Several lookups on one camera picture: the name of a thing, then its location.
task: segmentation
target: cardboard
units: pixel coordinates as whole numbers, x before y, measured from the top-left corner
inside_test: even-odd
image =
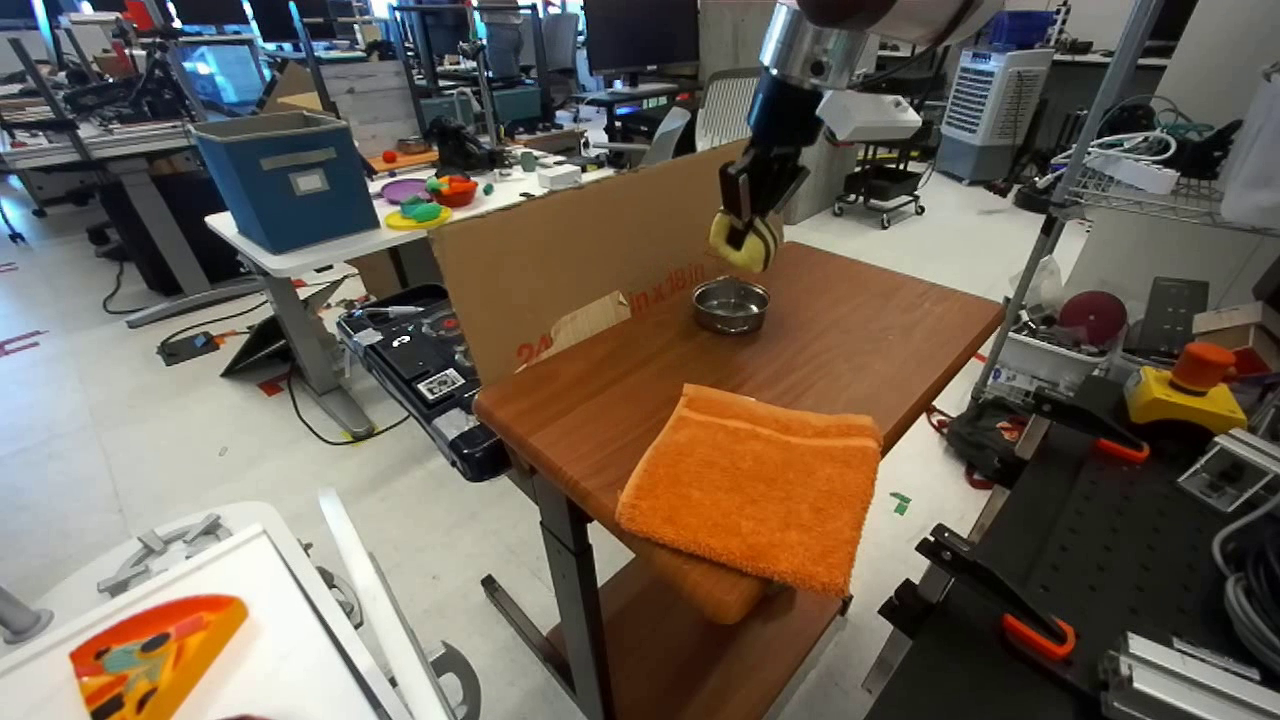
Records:
[[[557,191],[430,241],[481,384],[545,360],[550,328],[625,291],[632,318],[688,298],[724,262],[707,249],[719,166],[740,146]]]

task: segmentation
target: orange towel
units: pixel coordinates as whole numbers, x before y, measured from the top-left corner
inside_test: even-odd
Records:
[[[619,524],[753,577],[845,597],[874,468],[880,431],[868,416],[682,387],[619,498]]]

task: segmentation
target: metal rack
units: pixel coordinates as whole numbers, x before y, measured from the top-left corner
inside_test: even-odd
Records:
[[[971,387],[971,403],[987,396],[987,384],[999,369],[1008,332],[1033,291],[1036,270],[1041,262],[1047,262],[1067,230],[1067,220],[1080,220],[1088,213],[1129,213],[1129,218],[1150,218],[1150,220],[1177,220],[1177,224],[1198,224],[1198,230],[1232,230],[1232,233],[1253,233],[1253,235],[1275,235],[1275,233],[1261,233],[1261,230],[1237,230],[1227,220],[1221,220],[1221,184],[1215,182],[1177,182],[1177,189],[1166,195],[1149,195],[1140,189],[1122,189],[1111,176],[1097,172],[1083,166],[1088,146],[1099,138],[1105,122],[1111,115],[1111,110],[1122,102],[1129,76],[1140,61],[1143,42],[1150,35],[1150,26],[1159,15],[1162,0],[1135,0],[1132,15],[1122,26],[1118,48],[1111,58],[1111,69],[1105,76],[1105,84],[1090,95],[1090,110],[1083,115],[1083,129],[1067,151],[1067,168],[1047,201],[1041,235],[1028,251],[1028,264],[1017,282],[1017,291],[1004,305],[1004,326],[991,339],[991,355]]]

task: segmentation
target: table leg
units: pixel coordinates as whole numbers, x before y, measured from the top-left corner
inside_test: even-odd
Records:
[[[319,326],[319,318],[295,298],[293,282],[266,276],[260,274],[279,332],[289,339],[293,365],[298,369],[298,378],[307,379],[307,387],[315,391],[319,409],[351,437],[371,437],[371,420],[362,416],[362,409],[346,396],[344,387],[344,360],[339,350],[330,339],[330,332]]]
[[[613,718],[613,690],[589,518],[560,494],[538,494],[538,518],[572,667],[572,695],[583,718],[604,720]]]
[[[174,276],[178,298],[161,300],[150,307],[132,311],[122,326],[127,328],[143,328],[166,318],[184,318],[209,305],[225,305],[235,298],[254,291],[251,276],[226,282],[226,285],[209,285],[184,230],[170,220],[170,207],[164,203],[157,182],[150,182],[150,166],[143,157],[134,162],[113,162],[107,166],[113,176],[121,176],[121,189],[127,191],[127,203],[134,207],[134,218],[143,220],[157,251],[164,255],[166,274]]]

